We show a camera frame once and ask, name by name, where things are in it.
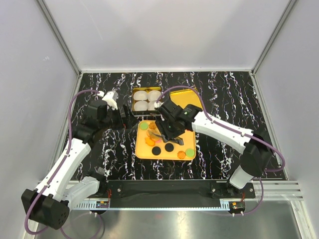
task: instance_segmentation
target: white round object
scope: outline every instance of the white round object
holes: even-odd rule
[[[154,111],[155,110],[155,106],[154,106],[154,103],[155,103],[156,101],[151,101],[151,102],[149,102],[149,111]]]
[[[147,111],[148,110],[148,103],[146,101],[137,101],[134,104],[135,111]]]
[[[136,91],[133,95],[133,99],[136,101],[146,101],[148,99],[148,94],[146,91]]]
[[[157,99],[160,97],[161,92],[160,91],[150,91],[148,93],[148,100],[151,101],[157,101]]]

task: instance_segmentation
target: black joint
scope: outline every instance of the black joint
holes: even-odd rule
[[[21,200],[25,213],[28,212],[37,195],[37,192],[29,189],[24,191]],[[70,209],[67,203],[64,201],[58,202],[51,197],[41,195],[32,209],[29,219],[57,230],[63,226],[69,216]]]
[[[97,100],[89,104],[85,110],[85,115],[95,120],[102,120],[107,115],[108,104],[106,101]]]
[[[265,129],[257,131],[254,136],[271,144]],[[254,177],[261,177],[273,156],[273,151],[254,139],[250,139],[245,146],[240,164],[242,169]]]
[[[173,140],[185,133],[186,129],[193,131],[192,123],[195,121],[195,116],[201,111],[201,108],[192,104],[183,109],[168,99],[158,108],[158,112],[161,113],[165,120],[156,120],[156,125],[160,133],[165,137],[165,141]]]

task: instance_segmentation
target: red wire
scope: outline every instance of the red wire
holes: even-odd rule
[[[243,198],[240,201],[243,202],[244,200],[245,200],[245,192],[243,192]]]
[[[107,193],[108,193],[108,198],[109,198],[108,203],[110,203],[110,199],[111,199],[111,195],[112,195],[112,190],[111,190],[111,189],[108,189]]]

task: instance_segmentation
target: black disc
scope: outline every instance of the black disc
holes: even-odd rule
[[[174,150],[174,145],[172,145],[171,143],[167,143],[167,144],[165,145],[165,150],[166,150],[167,152],[172,152],[172,151]]]
[[[152,149],[152,154],[154,154],[154,155],[160,155],[160,152],[161,152],[160,147],[155,146]]]

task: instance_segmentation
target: orange disc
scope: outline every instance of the orange disc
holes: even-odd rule
[[[149,137],[146,137],[145,138],[145,143],[148,145],[148,146],[154,146],[155,145],[155,142],[153,140],[151,140]]]
[[[185,154],[184,151],[180,151],[180,152],[177,153],[177,156],[178,156],[179,159],[185,159],[186,154]]]

